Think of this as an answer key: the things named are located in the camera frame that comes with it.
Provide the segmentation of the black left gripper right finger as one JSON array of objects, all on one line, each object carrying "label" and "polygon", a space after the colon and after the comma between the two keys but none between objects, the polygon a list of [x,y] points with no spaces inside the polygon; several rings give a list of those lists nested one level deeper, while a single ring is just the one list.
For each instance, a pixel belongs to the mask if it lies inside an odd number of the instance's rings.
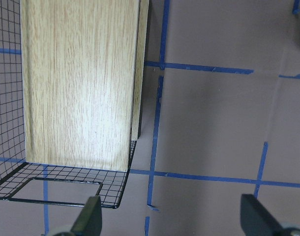
[{"label": "black left gripper right finger", "polygon": [[252,195],[240,198],[240,226],[246,236],[287,236],[288,232]]}]

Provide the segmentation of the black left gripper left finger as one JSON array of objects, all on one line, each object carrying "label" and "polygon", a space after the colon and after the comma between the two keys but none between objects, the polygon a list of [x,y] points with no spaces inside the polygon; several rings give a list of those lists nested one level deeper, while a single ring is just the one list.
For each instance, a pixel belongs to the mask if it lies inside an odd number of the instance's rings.
[{"label": "black left gripper left finger", "polygon": [[99,196],[89,197],[70,230],[76,236],[99,236],[102,231],[102,210]]}]

